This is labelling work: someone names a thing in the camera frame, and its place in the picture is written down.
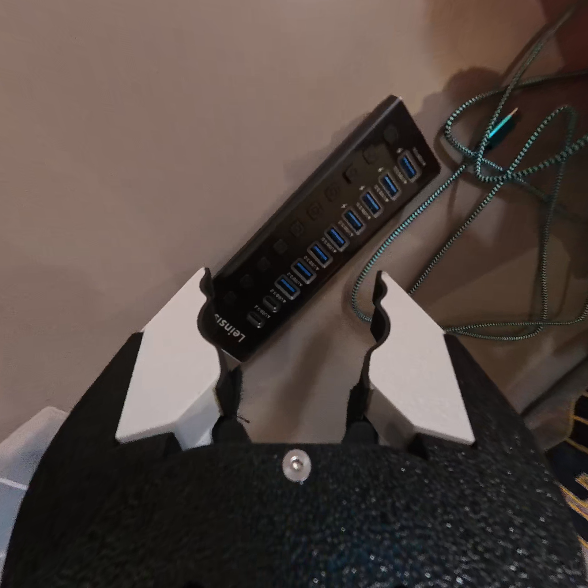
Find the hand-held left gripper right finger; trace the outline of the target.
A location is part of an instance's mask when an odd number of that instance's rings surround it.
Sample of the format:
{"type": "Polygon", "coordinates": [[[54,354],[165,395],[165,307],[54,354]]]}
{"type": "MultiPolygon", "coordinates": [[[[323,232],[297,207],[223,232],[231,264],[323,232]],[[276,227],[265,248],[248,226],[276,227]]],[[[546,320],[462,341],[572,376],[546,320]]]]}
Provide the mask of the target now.
{"type": "Polygon", "coordinates": [[[387,272],[373,291],[371,335],[349,394],[349,439],[410,445],[417,435],[475,437],[442,328],[387,272]]]}

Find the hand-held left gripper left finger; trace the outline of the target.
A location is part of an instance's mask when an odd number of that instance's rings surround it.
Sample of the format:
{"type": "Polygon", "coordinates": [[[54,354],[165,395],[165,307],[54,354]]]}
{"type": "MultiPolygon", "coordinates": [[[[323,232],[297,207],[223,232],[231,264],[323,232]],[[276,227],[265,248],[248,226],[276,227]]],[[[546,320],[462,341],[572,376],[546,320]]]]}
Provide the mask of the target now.
{"type": "Polygon", "coordinates": [[[222,364],[199,324],[212,297],[210,279],[210,270],[200,268],[141,330],[115,433],[119,443],[172,434],[181,450],[212,444],[222,364]]]}

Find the translucent plastic bin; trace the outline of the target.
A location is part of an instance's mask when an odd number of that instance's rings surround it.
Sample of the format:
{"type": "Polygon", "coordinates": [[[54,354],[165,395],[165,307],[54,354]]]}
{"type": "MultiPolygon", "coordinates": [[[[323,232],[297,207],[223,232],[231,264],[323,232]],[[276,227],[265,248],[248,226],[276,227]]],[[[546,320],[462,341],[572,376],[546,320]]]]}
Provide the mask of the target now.
{"type": "Polygon", "coordinates": [[[24,495],[68,413],[48,406],[1,442],[1,510],[24,495]]]}

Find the black usb hub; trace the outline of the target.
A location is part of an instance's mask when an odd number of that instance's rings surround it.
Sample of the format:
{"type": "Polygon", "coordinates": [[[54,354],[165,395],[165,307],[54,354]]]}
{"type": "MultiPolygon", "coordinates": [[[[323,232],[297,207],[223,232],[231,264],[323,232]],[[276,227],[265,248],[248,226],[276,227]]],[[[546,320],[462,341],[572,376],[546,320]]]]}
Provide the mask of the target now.
{"type": "Polygon", "coordinates": [[[403,100],[385,98],[213,276],[207,336],[248,361],[439,173],[403,100]]]}

